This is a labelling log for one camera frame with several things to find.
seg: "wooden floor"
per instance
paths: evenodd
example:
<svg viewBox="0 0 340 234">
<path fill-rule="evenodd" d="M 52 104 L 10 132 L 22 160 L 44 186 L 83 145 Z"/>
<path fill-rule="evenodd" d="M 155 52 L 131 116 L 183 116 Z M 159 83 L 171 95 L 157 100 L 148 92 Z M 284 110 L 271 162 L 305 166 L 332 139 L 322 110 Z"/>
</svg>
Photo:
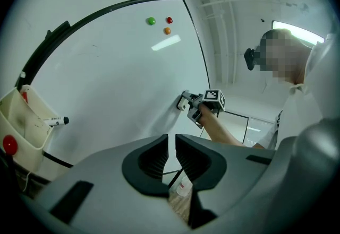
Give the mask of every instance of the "wooden floor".
<svg viewBox="0 0 340 234">
<path fill-rule="evenodd" d="M 178 195 L 178 193 L 175 191 L 169 192 L 169 204 L 174 210 L 174 212 L 182 218 L 182 220 L 186 223 L 189 221 L 189 215 L 190 215 L 190 202 L 191 202 L 191 195 L 192 195 L 192 189 L 188 193 L 187 196 L 183 197 Z"/>
</svg>

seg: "sleeve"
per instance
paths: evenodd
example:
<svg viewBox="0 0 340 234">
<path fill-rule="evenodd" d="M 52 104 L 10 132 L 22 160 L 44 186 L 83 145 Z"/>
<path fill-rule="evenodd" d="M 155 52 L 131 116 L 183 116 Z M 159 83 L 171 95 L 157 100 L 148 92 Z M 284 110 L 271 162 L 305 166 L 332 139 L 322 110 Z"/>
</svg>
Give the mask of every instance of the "sleeve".
<svg viewBox="0 0 340 234">
<path fill-rule="evenodd" d="M 264 136 L 258 142 L 258 144 L 262 145 L 265 149 L 269 147 L 271 139 L 273 138 L 275 132 L 278 130 L 277 120 L 278 120 L 278 116 L 276 116 L 275 121 L 272 127 L 270 128 L 270 130 L 267 132 L 266 136 Z"/>
</svg>

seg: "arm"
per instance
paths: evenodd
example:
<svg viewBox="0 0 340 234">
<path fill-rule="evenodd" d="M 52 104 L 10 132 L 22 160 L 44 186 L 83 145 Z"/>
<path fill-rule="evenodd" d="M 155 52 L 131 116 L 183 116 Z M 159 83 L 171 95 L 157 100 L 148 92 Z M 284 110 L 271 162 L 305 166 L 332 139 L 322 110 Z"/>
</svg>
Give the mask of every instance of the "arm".
<svg viewBox="0 0 340 234">
<path fill-rule="evenodd" d="M 202 113 L 202 116 L 198 122 L 204 126 L 212 141 L 246 147 L 243 143 L 235 139 L 208 107 L 201 104 L 199 110 Z M 263 149 L 258 143 L 255 144 L 253 148 Z"/>
</svg>

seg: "whiteboard marker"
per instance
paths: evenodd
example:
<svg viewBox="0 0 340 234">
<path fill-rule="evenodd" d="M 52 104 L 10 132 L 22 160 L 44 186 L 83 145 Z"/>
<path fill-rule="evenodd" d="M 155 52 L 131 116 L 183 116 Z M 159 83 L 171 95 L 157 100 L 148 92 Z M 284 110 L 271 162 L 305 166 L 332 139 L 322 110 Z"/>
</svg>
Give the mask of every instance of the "whiteboard marker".
<svg viewBox="0 0 340 234">
<path fill-rule="evenodd" d="M 55 117 L 44 119 L 44 122 L 49 126 L 67 125 L 70 120 L 67 117 Z"/>
</svg>

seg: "orange magnet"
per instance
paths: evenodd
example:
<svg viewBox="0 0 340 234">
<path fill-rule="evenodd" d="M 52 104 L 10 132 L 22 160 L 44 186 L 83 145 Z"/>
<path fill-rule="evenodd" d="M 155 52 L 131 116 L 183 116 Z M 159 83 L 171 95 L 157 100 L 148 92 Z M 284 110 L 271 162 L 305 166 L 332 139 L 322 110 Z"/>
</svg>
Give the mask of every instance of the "orange magnet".
<svg viewBox="0 0 340 234">
<path fill-rule="evenodd" d="M 165 32 L 165 34 L 169 35 L 171 33 L 171 29 L 170 28 L 165 28 L 164 32 Z"/>
</svg>

